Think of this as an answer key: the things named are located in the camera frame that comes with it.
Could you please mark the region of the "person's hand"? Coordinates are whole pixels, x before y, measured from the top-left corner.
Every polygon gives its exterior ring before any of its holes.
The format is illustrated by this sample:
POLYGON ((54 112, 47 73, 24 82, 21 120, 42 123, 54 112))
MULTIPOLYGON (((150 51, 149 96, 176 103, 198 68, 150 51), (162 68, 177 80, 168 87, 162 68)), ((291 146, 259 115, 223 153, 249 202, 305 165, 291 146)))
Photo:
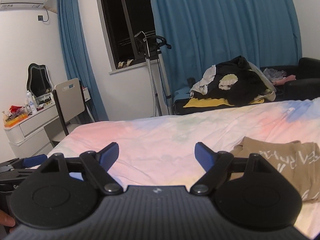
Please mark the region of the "person's hand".
POLYGON ((13 217, 5 213, 4 211, 0 210, 0 224, 9 228, 9 232, 14 230, 16 221, 13 217))

